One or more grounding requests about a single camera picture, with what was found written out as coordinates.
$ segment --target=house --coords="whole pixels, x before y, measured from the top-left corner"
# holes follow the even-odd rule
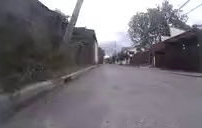
[[[202,72],[202,25],[176,32],[153,46],[156,67]]]
[[[98,63],[103,64],[104,63],[105,51],[101,47],[98,47],[98,56],[99,56]]]
[[[165,41],[185,32],[174,27],[170,27],[170,36],[161,36],[161,40]],[[152,48],[146,51],[136,51],[131,59],[132,65],[149,65],[163,67],[165,44],[153,42]]]
[[[98,42],[96,33],[92,29],[76,27],[73,31],[72,44],[77,44],[75,58],[77,64],[89,65],[98,64]]]

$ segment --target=sky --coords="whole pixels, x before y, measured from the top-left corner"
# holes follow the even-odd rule
[[[40,0],[48,8],[59,9],[71,15],[77,0]],[[187,0],[170,0],[174,8],[179,8]],[[136,12],[161,4],[162,0],[84,0],[76,26],[94,29],[99,43],[122,40],[128,37],[128,22]],[[184,13],[202,3],[190,0],[182,9]],[[202,23],[202,6],[188,15],[188,24]]]

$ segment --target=asphalt road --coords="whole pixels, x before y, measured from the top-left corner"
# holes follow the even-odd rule
[[[103,65],[38,98],[2,128],[202,128],[202,78]]]

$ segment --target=tree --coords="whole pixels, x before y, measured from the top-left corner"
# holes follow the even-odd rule
[[[173,9],[168,0],[161,6],[148,8],[147,12],[137,12],[129,22],[129,36],[137,44],[137,48],[146,50],[152,47],[153,42],[161,42],[161,36],[169,35],[169,27],[187,30],[187,15],[181,10]]]

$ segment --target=building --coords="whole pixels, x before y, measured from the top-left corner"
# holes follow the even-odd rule
[[[98,64],[98,42],[96,33],[92,29],[85,27],[74,28],[72,43],[77,43],[76,63],[82,65]]]
[[[136,52],[130,60],[130,64],[133,66],[148,65],[150,59],[150,52]]]
[[[134,54],[137,53],[137,50],[134,46],[131,47],[122,47],[121,48],[121,55],[119,59],[120,64],[131,64],[131,60],[134,56]]]
[[[156,67],[202,72],[202,25],[153,46]]]
[[[99,56],[98,63],[103,64],[104,63],[105,51],[101,47],[98,47],[98,56]]]

